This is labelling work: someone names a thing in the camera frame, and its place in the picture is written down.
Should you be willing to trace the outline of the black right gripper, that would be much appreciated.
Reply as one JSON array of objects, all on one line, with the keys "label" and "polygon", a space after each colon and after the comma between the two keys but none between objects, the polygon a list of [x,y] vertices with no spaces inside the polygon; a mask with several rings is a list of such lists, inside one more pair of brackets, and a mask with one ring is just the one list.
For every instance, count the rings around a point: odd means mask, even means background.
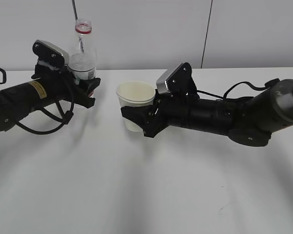
[{"label": "black right gripper", "polygon": [[155,137],[168,126],[188,124],[187,99],[178,95],[155,95],[153,105],[121,108],[122,116],[143,129],[144,136]]}]

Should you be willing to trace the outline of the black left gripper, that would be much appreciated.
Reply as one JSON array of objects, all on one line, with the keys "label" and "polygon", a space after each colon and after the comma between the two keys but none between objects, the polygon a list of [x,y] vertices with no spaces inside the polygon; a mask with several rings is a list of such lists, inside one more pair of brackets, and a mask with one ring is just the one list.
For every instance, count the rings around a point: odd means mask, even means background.
[{"label": "black left gripper", "polygon": [[51,70],[48,67],[36,64],[32,76],[31,100],[34,107],[46,107],[56,101],[74,101],[86,109],[94,106],[94,90],[100,85],[100,78],[79,81],[75,84],[75,77],[66,66],[59,70]]}]

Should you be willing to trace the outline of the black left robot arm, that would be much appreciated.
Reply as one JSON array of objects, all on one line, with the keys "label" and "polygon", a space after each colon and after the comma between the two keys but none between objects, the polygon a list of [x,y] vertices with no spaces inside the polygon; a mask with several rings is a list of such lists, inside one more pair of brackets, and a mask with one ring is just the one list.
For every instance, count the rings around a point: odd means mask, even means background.
[{"label": "black left robot arm", "polygon": [[[2,73],[1,84],[6,83],[7,74]],[[48,135],[67,125],[73,118],[75,105],[87,109],[94,106],[92,92],[100,85],[100,78],[75,82],[74,75],[67,69],[51,70],[37,64],[30,82],[0,90],[0,132],[14,126],[36,135]],[[41,111],[59,122],[59,126],[48,131],[33,130],[20,121],[30,113]]]}]

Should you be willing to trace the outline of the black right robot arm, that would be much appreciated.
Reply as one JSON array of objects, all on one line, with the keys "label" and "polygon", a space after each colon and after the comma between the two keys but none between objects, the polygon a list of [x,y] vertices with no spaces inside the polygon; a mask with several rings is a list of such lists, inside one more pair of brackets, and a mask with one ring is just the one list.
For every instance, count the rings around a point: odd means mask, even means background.
[{"label": "black right robot arm", "polygon": [[264,147],[272,133],[293,126],[293,79],[274,79],[255,97],[202,99],[196,86],[156,93],[152,105],[124,106],[122,116],[154,138],[168,126],[222,136],[251,147]]}]

